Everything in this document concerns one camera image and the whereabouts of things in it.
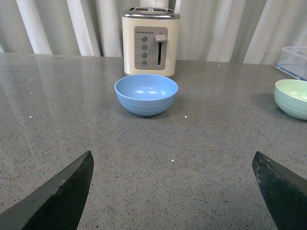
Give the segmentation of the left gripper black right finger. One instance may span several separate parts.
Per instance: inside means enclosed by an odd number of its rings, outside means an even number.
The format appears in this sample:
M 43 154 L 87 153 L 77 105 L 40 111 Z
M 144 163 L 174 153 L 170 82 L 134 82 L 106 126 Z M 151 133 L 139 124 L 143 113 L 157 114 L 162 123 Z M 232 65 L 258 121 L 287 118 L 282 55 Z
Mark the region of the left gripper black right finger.
M 252 168 L 260 192 L 279 230 L 307 228 L 307 181 L 257 151 Z

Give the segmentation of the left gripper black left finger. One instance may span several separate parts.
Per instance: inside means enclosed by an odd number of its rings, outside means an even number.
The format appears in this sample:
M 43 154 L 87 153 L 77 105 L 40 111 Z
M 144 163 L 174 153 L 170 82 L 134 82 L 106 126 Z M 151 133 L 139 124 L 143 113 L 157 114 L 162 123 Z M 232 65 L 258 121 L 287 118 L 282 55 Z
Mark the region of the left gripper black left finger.
M 2 230 L 75 230 L 94 170 L 87 151 L 26 198 L 0 215 Z

